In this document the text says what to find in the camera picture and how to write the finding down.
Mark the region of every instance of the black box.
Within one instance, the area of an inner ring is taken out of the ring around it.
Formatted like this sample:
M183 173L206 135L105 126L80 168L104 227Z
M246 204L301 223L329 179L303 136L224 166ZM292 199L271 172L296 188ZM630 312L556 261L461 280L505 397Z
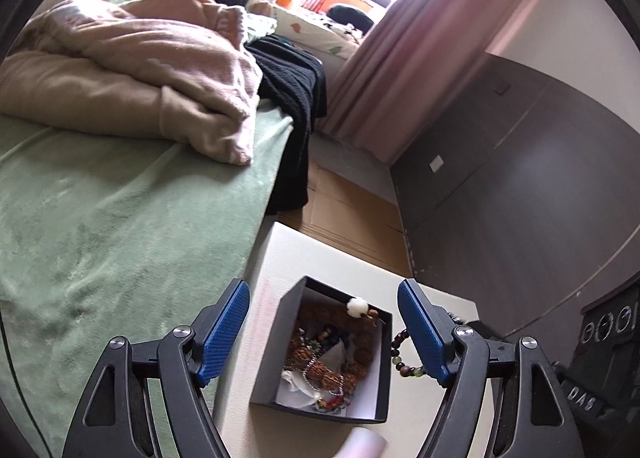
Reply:
M269 339L260 362L260 369L255 379L254 391L250 400L252 404L348 424L381 424L386 422L391 379L392 316L391 313L376 305L370 305L371 308L378 311L381 321L375 335L374 360L369 365L367 376L358 383L351 399L351 405L343 410L344 414L318 412L312 410L311 407L296 409L276 401L282 368L287 358L289 341L302 300L346 305L351 297L349 294L332 289L308 276L302 278L283 296L278 304Z

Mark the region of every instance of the dark wainscoting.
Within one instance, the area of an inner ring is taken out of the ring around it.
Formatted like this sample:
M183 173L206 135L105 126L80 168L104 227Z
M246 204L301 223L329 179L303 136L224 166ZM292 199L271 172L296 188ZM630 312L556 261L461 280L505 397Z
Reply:
M521 64L491 56L392 176L415 278L551 360L569 364L580 308L640 269L639 237L577 294L640 224L640 135Z

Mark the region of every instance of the white wall outlet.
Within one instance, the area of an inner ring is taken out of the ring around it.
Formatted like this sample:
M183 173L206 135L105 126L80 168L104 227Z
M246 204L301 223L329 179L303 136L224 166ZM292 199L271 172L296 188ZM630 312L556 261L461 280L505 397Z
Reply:
M431 168L431 171L433 171L433 173L435 173L443 165L444 165L444 161L442 160L442 157L438 155L435 159L433 159L433 161L431 161L431 164L429 164L429 167Z

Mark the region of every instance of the open jewelry box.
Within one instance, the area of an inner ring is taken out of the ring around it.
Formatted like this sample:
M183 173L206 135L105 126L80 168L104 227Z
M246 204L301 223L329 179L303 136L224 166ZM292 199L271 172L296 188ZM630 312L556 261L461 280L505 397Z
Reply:
M291 402L293 398L291 390L295 388L283 378L284 368L290 362L292 341L299 338L300 341L304 339L306 343L311 340L316 345L317 339L323 339L321 334L326 333L326 328L328 326L333 327L331 322L309 321L309 323L305 324L304 321L299 319L299 316L305 318L304 311L308 311L311 306L322 311L335 312L344 310L346 314L346 304L350 299L352 299L351 295L333 289L308 276L302 278L284 295L278 305L269 339L260 362L260 369L258 370L251 396L252 404L259 404L292 414L349 424L381 424L386 422L391 378L391 364L388 356L391 350L392 316L389 312L375 305L369 305L369 308L377 312L377 321L374 329L369 327L367 333L370 335L366 338L370 340L370 355L369 359L367 359L370 360L370 363L366 366L366 376L359 379L353 392L347 395L348 406L333 412L316 409L316 403L314 402L307 406L293 407L295 403ZM354 321L351 318L351 321L350 326L353 326L354 323L357 326L357 321L359 320ZM349 337L346 338L344 337L344 331L340 330L340 332L342 333L340 340L347 341L348 339L348 342L343 344L347 348L344 352L344 361L353 361L354 352L358 349L353 342L356 334L350 332ZM299 371L298 383L300 383L302 376L302 372ZM338 373L339 376L346 377L346 374ZM304 377L309 387L313 388L313 382L309 383L306 372ZM323 394L324 398L331 398L326 392L323 392Z

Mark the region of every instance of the black cable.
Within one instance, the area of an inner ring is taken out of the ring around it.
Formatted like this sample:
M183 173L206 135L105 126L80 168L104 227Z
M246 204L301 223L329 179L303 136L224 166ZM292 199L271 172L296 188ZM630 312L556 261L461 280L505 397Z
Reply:
M49 455L49 458L53 458L51 449L49 449L49 445L47 444L47 441L44 439L44 435L42 434L42 431L40 430L40 427L38 426L36 419L33 417L33 413L31 412L31 409L29 409L29 406L27 405L27 401L24 398L24 394L22 393L22 388L20 387L20 383L18 382L18 377L15 374L14 362L11 359L11 352L9 351L9 341L6 337L6 331L4 330L4 321L2 321L1 310L0 310L0 335L2 336L2 343L4 344L4 353L6 354L6 360L9 363L9 370L11 371L11 376L14 378L15 389L18 391L18 395L20 395L22 405L24 406L24 409L27 411L27 414L31 419L31 424L33 424L33 427L36 428L36 431L38 432L38 435L42 440L42 444L47 450L47 455Z

